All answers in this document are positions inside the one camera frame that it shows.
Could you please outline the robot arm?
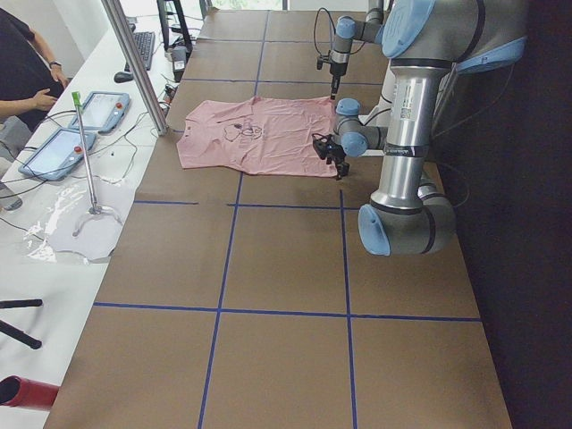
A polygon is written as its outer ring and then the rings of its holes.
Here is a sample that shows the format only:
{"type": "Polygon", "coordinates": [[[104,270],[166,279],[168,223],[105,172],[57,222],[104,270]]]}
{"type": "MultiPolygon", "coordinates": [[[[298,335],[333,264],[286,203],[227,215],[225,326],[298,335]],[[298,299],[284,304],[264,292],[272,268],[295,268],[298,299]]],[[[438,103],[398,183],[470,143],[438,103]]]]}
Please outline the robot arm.
{"type": "Polygon", "coordinates": [[[352,45],[379,45],[394,76],[386,127],[359,120],[358,101],[336,105],[330,158],[383,151],[378,189],[358,213],[358,230],[371,254],[428,254],[455,232],[450,201],[425,173],[439,87],[450,72],[487,72],[518,61],[526,45],[526,1],[378,2],[363,21],[341,17],[328,64],[332,86],[346,73],[352,45]]]}
{"type": "Polygon", "coordinates": [[[354,41],[381,45],[383,41],[384,13],[388,11],[390,1],[371,1],[370,9],[363,21],[349,16],[338,19],[332,49],[327,56],[332,75],[330,99],[334,100],[339,92],[341,78],[348,69],[349,57],[354,41]]]}

